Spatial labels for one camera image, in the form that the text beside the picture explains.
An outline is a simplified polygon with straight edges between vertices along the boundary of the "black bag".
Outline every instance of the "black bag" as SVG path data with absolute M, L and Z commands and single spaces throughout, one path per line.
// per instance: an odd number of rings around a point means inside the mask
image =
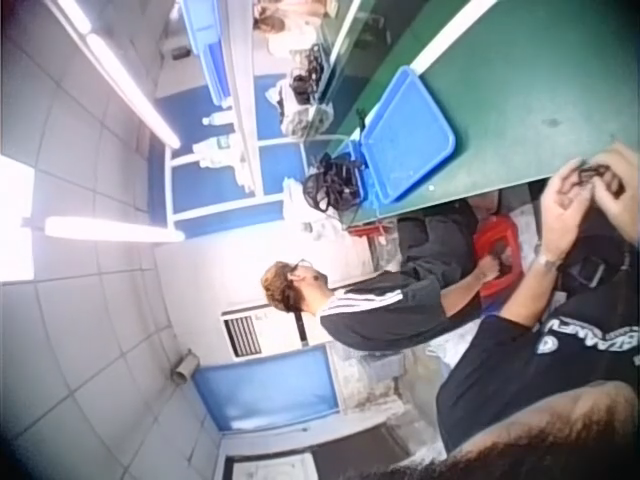
M 335 158 L 325 153 L 317 166 L 318 171 L 302 184 L 304 198 L 311 208 L 323 213 L 329 208 L 344 212 L 362 203 L 357 171 L 363 167 L 361 162 L 352 161 L 346 153 Z

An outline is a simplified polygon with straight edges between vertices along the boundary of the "curly hair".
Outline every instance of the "curly hair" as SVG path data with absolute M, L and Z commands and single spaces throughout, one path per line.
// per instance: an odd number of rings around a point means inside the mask
M 302 292 L 289 279 L 293 270 L 294 265 L 276 262 L 267 269 L 261 280 L 269 305 L 287 313 L 302 311 Z

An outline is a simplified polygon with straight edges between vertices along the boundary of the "white plastic bag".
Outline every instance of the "white plastic bag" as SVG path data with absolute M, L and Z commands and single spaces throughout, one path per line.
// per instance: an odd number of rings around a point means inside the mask
M 308 234 L 313 240 L 333 239 L 343 233 L 338 213 L 332 208 L 322 213 L 310 207 L 300 182 L 285 178 L 282 187 L 282 215 L 295 231 Z

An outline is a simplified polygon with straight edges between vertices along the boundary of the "red stool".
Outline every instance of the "red stool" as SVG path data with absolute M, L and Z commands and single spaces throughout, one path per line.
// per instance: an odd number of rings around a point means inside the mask
M 511 270 L 485 283 L 480 289 L 480 297 L 491 297 L 514 285 L 522 275 L 522 257 L 518 243 L 518 227 L 508 215 L 490 217 L 473 237 L 477 257 L 496 255 L 496 249 L 511 249 Z

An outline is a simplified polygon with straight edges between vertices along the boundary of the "white tiled ceiling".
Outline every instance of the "white tiled ceiling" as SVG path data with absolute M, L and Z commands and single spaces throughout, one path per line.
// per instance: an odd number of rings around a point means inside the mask
M 152 63 L 152 42 L 141 32 L 159 35 L 162 26 L 146 22 L 172 0 L 130 2 L 79 0 L 96 24 L 115 8 L 121 24 L 110 31 L 128 31 L 139 43 L 116 39 L 129 49 L 123 58 Z M 13 20 L 3 18 L 2 153 L 36 169 L 34 220 L 148 223 L 140 121 L 43 2 L 15 5 Z M 142 67 L 147 77 L 151 67 Z M 217 459 L 219 433 L 208 416 L 203 422 L 197 394 L 170 381 L 184 352 L 153 246 L 35 231 L 33 254 L 33 283 L 0 285 L 0 413 L 25 463 L 36 477 L 56 480 L 209 480 L 202 473 Z
M 58 89 L 45 127 L 38 168 L 94 188 L 100 121 Z
M 54 81 L 11 42 L 2 43 L 2 153 L 35 165 L 53 105 Z
M 98 277 L 41 283 L 38 294 L 51 343 L 71 388 L 120 356 Z
M 16 442 L 37 478 L 119 480 L 124 467 L 69 397 Z
M 66 397 L 67 385 L 47 339 L 35 286 L 3 287 L 0 317 L 2 364 L 11 366 L 2 370 L 2 427 L 13 436 Z

